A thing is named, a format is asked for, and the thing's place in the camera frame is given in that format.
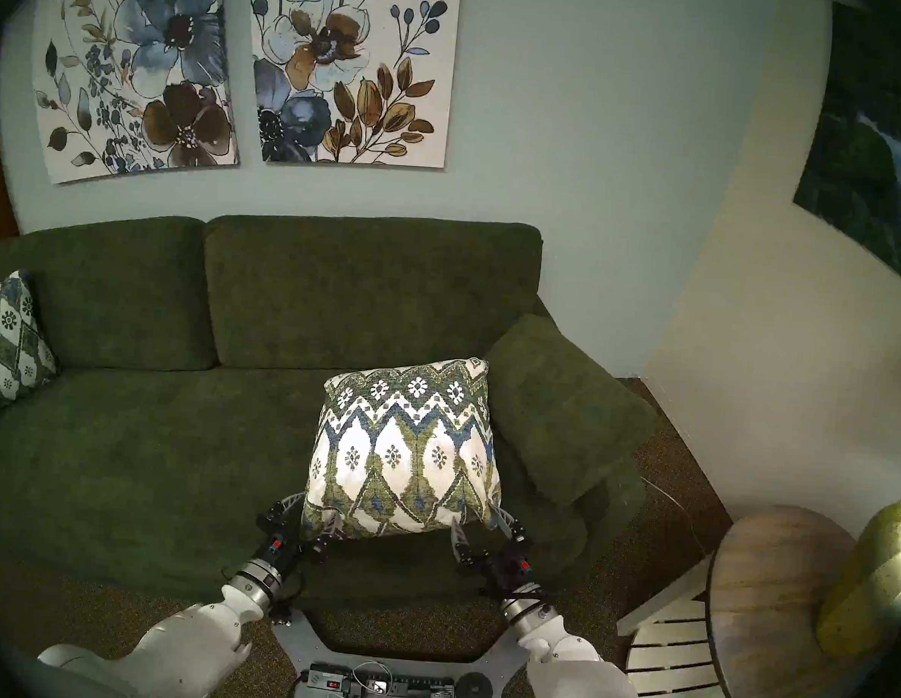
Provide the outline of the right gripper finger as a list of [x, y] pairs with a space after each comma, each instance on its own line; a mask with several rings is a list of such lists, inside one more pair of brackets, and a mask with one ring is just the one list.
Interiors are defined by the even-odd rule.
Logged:
[[489, 505], [492, 520], [496, 523], [496, 527], [502, 532], [508, 542], [516, 546], [527, 546], [528, 539], [523, 524], [514, 516], [511, 516], [501, 506]]
[[475, 574], [476, 556], [465, 535], [459, 518], [452, 518], [450, 523], [452, 556], [458, 570], [463, 574]]

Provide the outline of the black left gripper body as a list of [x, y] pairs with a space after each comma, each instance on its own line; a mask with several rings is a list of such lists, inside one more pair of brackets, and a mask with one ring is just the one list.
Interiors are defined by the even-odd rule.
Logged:
[[[260, 514], [256, 517], [256, 525], [259, 527]], [[302, 539], [299, 527], [286, 525], [281, 531], [262, 531], [264, 542], [254, 551], [254, 561], [268, 566], [268, 571], [293, 572], [302, 559], [311, 558], [312, 541], [314, 539]]]

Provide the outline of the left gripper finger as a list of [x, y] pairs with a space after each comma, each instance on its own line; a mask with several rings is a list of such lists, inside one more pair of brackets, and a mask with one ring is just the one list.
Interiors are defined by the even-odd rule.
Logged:
[[329, 546], [332, 542], [344, 538], [343, 519], [338, 512], [325, 512], [320, 532], [312, 541], [311, 558], [314, 561], [326, 561]]
[[285, 529], [290, 520], [300, 517], [305, 494], [305, 492], [298, 492], [275, 501], [265, 512], [260, 513], [259, 530], [281, 531]]

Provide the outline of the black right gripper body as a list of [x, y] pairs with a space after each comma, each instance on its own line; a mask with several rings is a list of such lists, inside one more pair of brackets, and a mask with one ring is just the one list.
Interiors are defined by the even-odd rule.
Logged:
[[534, 580], [527, 546], [517, 546], [505, 542], [501, 549], [476, 552], [475, 574], [480, 575], [486, 590], [491, 597], [501, 601], [531, 597], [540, 592], [539, 584]]

